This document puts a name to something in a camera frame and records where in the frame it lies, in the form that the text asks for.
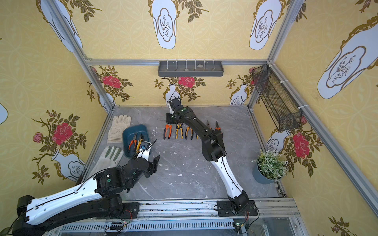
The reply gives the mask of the orange black reversed pliers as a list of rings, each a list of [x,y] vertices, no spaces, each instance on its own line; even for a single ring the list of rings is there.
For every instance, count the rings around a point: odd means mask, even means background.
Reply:
[[[163,139],[170,139],[172,134],[172,125],[171,124],[166,124],[163,132]]]

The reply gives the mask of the yellow black large pliers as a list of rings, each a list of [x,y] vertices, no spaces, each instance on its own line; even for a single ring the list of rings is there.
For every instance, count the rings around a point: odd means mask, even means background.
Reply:
[[[184,132],[183,132],[182,124],[176,124],[175,138],[176,139],[183,139],[184,138]]]

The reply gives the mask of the yellow long-nose pliers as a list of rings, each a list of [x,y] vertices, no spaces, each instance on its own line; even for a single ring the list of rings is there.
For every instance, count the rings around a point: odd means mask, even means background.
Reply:
[[[191,127],[187,127],[186,128],[186,132],[185,132],[185,139],[190,139],[192,140],[194,138],[194,131]]]

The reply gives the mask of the teal plastic storage box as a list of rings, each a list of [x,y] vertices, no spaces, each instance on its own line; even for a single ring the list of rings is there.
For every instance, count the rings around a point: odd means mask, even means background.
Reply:
[[[137,140],[140,137],[140,134],[143,134],[144,136],[144,141],[143,142],[149,142],[149,135],[148,135],[148,130],[147,127],[143,124],[131,126],[127,128],[126,130],[123,131],[123,145],[124,145],[124,151],[125,151],[125,156],[127,158],[132,158],[134,157],[137,152],[128,152],[128,147],[133,139],[134,134],[137,132]]]

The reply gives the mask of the orange black long-nose pliers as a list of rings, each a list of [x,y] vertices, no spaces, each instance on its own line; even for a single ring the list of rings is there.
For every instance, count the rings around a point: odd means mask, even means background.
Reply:
[[[215,129],[216,129],[216,130],[219,130],[219,131],[221,130],[221,128],[219,127],[219,123],[218,123],[218,121],[216,121],[216,127],[215,127]]]

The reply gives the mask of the yellow box pliers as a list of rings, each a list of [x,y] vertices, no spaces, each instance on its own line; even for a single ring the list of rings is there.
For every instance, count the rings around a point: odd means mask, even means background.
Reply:
[[[140,137],[138,139],[138,142],[137,142],[137,145],[136,145],[136,148],[135,148],[135,152],[139,152],[139,149],[140,149],[140,146],[141,146],[141,143],[144,141],[144,136],[143,134],[140,134]]]

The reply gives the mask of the orange black box pliers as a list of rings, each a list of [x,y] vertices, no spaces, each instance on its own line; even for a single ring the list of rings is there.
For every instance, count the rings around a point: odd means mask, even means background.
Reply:
[[[137,132],[134,134],[133,139],[131,140],[129,147],[128,147],[128,152],[135,152],[136,147],[137,147]]]

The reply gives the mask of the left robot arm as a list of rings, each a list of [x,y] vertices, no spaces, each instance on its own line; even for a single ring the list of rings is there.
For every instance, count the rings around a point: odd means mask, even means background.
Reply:
[[[88,218],[119,218],[128,209],[120,193],[129,191],[142,176],[156,173],[160,157],[152,162],[138,157],[124,166],[97,172],[81,185],[41,199],[30,195],[18,202],[13,236],[42,236],[59,226]]]

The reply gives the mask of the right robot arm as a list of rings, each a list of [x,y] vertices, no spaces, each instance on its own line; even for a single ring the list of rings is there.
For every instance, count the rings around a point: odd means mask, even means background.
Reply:
[[[185,124],[193,129],[201,140],[204,158],[216,168],[220,175],[234,211],[245,212],[250,199],[228,164],[222,132],[207,127],[189,107],[170,108],[170,112],[166,114],[166,121],[168,124]]]

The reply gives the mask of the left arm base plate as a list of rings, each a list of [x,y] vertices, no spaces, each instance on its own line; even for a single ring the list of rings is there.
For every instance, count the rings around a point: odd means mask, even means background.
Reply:
[[[140,203],[123,203],[123,209],[105,216],[96,217],[97,219],[136,219],[139,213]]]

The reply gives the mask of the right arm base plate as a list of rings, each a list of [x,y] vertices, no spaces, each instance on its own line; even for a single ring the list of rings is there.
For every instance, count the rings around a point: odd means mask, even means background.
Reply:
[[[218,216],[258,216],[258,209],[255,201],[249,200],[246,204],[237,206],[231,201],[217,201],[213,210],[218,212]]]

